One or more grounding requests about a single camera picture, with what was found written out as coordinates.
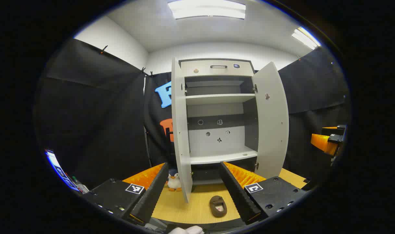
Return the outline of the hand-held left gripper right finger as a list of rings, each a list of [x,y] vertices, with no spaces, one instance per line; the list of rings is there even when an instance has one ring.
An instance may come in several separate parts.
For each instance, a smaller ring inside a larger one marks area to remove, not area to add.
[[[227,162],[220,163],[219,174],[247,225],[283,214],[310,194],[282,177],[265,179]]]

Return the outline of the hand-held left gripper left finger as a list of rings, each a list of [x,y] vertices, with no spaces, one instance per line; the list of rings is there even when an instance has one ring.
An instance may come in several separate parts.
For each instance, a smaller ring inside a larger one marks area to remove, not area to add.
[[[108,179],[84,194],[84,199],[109,214],[144,226],[151,219],[169,176],[161,163],[123,181]]]

